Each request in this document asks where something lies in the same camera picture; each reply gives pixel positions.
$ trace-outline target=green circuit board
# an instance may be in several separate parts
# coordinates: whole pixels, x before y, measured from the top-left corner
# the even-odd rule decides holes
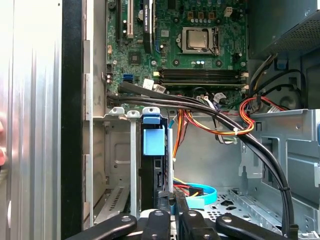
[[[118,91],[124,74],[134,75],[133,83],[143,85],[144,79],[157,79],[154,72],[159,67],[168,69],[220,69],[247,70],[246,4],[243,0],[153,0],[155,2],[152,54],[145,52],[143,44],[143,23],[141,21],[141,1],[134,1],[133,38],[122,35],[117,41],[117,11],[107,7],[106,23],[106,73],[112,71],[112,82],[107,90]],[[169,2],[175,1],[175,7]],[[121,21],[126,20],[128,0],[121,0]],[[226,7],[232,7],[232,15],[225,16]],[[183,28],[218,28],[218,55],[184,54],[178,46],[178,36]],[[217,91],[221,86],[210,86]],[[226,92],[237,102],[241,99],[240,87],[233,93]]]

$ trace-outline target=blue sata port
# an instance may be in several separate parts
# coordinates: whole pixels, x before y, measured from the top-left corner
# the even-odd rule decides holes
[[[122,76],[123,81],[126,81],[128,83],[133,83],[134,82],[134,75],[133,74],[123,74]]]

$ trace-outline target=screw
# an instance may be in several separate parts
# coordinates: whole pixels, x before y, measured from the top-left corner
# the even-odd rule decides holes
[[[122,222],[129,222],[131,221],[131,218],[128,217],[128,216],[123,216],[122,219],[121,219]]]
[[[195,211],[189,211],[188,214],[191,216],[191,217],[195,217],[197,215],[197,213]]]
[[[155,215],[156,215],[156,216],[162,216],[163,213],[162,213],[161,211],[156,211],[156,212],[155,212]]]
[[[228,216],[223,216],[223,217],[222,217],[222,220],[223,220],[224,222],[226,222],[226,223],[231,223],[231,222],[232,222],[232,219],[231,219],[230,217],[228,217]]]

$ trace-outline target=cpu socket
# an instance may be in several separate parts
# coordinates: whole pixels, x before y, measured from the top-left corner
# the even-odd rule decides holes
[[[219,28],[183,27],[176,39],[183,54],[219,55]]]

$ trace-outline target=power supply fan grille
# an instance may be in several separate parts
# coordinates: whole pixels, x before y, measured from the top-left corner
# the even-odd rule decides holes
[[[270,46],[269,53],[309,51],[320,45],[320,20],[310,20]]]

